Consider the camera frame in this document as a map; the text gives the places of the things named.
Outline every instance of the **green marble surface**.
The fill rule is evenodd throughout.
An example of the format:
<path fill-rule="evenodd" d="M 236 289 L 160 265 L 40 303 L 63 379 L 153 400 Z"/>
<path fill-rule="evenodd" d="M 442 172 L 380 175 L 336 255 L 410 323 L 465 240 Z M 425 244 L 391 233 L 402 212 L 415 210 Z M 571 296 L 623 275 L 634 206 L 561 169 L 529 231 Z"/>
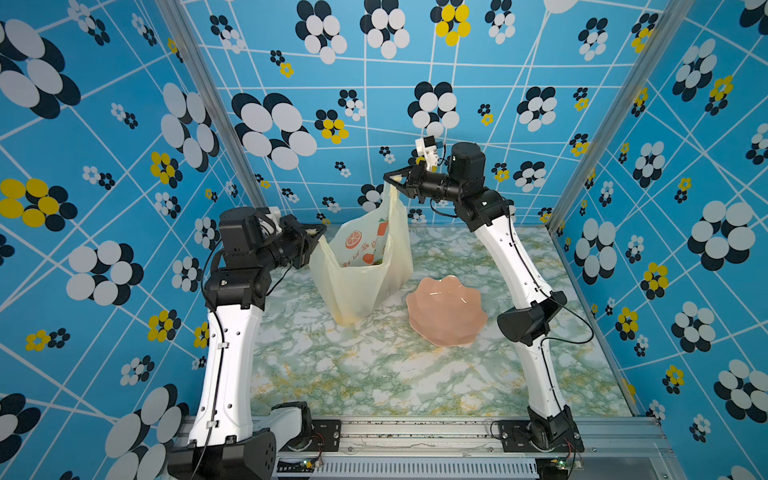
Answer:
<path fill-rule="evenodd" d="M 541 275 L 583 309 L 545 228 L 518 234 Z M 315 415 L 526 416 L 528 390 L 515 348 L 496 316 L 511 306 L 501 273 L 465 227 L 410 230 L 413 276 L 359 324 L 337 326 L 309 268 L 289 272 L 266 301 L 253 357 L 251 410 L 305 400 Z M 280 278 L 275 272 L 273 278 Z M 480 290 L 488 323 L 467 347 L 437 347 L 409 325 L 406 296 L 425 276 L 456 275 Z M 561 311 L 552 334 L 584 339 L 588 328 Z M 576 416 L 630 416 L 598 341 L 551 343 L 562 392 Z"/>

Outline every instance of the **robotic arm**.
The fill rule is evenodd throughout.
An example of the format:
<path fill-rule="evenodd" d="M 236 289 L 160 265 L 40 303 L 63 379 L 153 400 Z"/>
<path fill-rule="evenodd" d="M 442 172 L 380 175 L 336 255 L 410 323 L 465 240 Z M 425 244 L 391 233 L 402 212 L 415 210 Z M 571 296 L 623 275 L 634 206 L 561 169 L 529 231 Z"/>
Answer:
<path fill-rule="evenodd" d="M 203 294 L 208 313 L 208 359 L 189 450 L 172 455 L 179 480 L 265 480 L 285 444 L 303 448 L 312 435 L 305 402 L 284 403 L 254 425 L 250 414 L 253 344 L 261 325 L 270 272 L 310 261 L 325 225 L 299 223 L 278 209 L 240 207 L 220 216 L 223 248 L 213 257 Z M 221 260 L 225 266 L 219 267 Z"/>
<path fill-rule="evenodd" d="M 423 161 L 384 174 L 384 180 L 408 198 L 418 198 L 421 204 L 427 197 L 430 201 L 453 202 L 457 218 L 475 232 L 496 262 L 514 303 L 498 316 L 498 327 L 515 343 L 523 365 L 528 384 L 530 440 L 538 449 L 550 450 L 563 435 L 578 433 L 551 369 L 549 343 L 545 342 L 549 321 L 567 301 L 565 294 L 552 290 L 520 244 L 507 200 L 484 186 L 485 155 L 477 144 L 454 144 L 450 157 L 445 159 L 447 174 L 436 171 L 433 137 L 419 139 L 416 148 Z"/>

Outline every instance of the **scalloped bowl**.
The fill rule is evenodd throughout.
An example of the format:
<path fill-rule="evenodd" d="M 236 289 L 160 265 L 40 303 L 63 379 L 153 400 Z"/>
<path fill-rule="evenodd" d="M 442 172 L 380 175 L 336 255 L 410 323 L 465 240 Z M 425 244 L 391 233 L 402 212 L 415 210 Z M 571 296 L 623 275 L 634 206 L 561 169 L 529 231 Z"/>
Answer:
<path fill-rule="evenodd" d="M 425 277 L 406 302 L 411 327 L 437 346 L 469 345 L 488 322 L 479 290 L 463 286 L 453 275 Z"/>

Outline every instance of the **blue wall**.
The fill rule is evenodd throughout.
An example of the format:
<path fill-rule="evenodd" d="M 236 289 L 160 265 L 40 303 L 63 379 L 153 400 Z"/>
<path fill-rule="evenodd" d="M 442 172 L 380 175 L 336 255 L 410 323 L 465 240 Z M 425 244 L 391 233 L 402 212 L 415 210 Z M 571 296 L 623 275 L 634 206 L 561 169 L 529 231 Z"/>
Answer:
<path fill-rule="evenodd" d="M 105 478 L 164 457 L 165 426 L 197 408 L 203 382 L 193 276 L 217 232 L 202 219 L 243 203 L 226 152 L 203 162 L 205 112 L 190 94 L 185 114 L 194 86 L 155 4 L 86 3 L 0 14 L 5 480 Z M 167 104 L 190 132 L 183 151 L 162 134 Z"/>
<path fill-rule="evenodd" d="M 665 5 L 184 3 L 270 204 L 304 221 L 358 217 L 378 204 L 382 174 L 406 166 L 415 139 L 432 132 L 480 144 L 486 184 L 530 224 L 548 219 L 586 148 L 577 143 L 591 140 Z M 285 100 L 296 111 L 267 113 Z M 245 104 L 256 106 L 243 114 Z M 409 211 L 414 222 L 451 221 L 416 208 L 427 215 Z"/>
<path fill-rule="evenodd" d="M 555 237 L 688 478 L 768 476 L 764 6 L 695 3 Z"/>

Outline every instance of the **translucent plastic bag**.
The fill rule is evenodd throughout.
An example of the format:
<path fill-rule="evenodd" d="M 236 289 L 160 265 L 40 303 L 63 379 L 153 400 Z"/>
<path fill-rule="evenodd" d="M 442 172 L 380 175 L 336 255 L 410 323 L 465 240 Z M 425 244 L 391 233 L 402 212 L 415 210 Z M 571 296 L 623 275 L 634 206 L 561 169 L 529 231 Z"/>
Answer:
<path fill-rule="evenodd" d="M 382 204 L 321 238 L 310 258 L 315 285 L 334 320 L 352 325 L 368 316 L 413 274 L 406 206 L 392 185 Z"/>

